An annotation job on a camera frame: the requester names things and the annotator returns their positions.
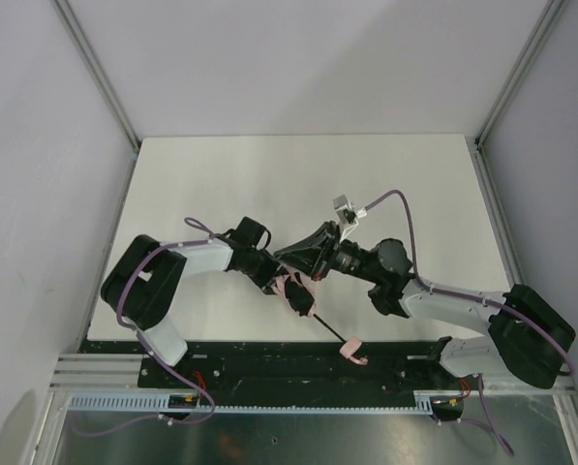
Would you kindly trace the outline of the pink folding umbrella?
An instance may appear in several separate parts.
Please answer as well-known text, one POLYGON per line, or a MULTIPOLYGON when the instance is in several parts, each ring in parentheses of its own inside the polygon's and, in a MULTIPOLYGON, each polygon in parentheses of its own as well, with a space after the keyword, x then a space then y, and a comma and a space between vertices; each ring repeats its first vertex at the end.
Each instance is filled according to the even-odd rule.
POLYGON ((339 354, 342 358, 358 366, 367 366, 369 359, 357 353, 362 348, 362 342, 355 337, 347 339, 317 313, 315 293, 307 285, 297 271, 289 270, 275 277, 270 285, 271 291, 281 297, 289 308, 299 317, 314 319, 336 339, 341 342, 339 354))

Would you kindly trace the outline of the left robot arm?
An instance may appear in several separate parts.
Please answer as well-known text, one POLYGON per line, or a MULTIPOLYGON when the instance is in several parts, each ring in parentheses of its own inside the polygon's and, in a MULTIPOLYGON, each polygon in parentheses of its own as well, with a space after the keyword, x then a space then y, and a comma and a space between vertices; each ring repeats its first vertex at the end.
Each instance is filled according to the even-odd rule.
POLYGON ((161 242, 147 234, 134 238, 107 275, 101 300, 116 314, 117 323, 132 330, 151 356, 175 366, 188 344, 168 316, 181 282, 208 272, 236 271, 247 276, 263 293, 283 271, 265 248, 258 248, 269 230, 244 217, 234 229, 210 231, 198 220, 186 224, 207 234, 205 239, 161 242))

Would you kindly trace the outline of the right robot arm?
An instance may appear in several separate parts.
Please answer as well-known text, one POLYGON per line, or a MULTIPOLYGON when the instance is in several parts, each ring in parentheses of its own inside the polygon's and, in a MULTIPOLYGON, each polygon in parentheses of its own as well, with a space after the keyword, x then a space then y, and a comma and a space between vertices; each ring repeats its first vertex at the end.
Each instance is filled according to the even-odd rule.
POLYGON ((474 338, 445 341, 436 355, 457 378, 509 373, 532 387, 551 388, 576 337, 572 326, 529 286, 471 292, 419 277, 403 242, 395 238, 364 249, 343 239, 335 223, 325 222, 273 255, 314 281, 337 271, 371 283, 368 297, 384 316, 436 320, 474 331, 474 338))

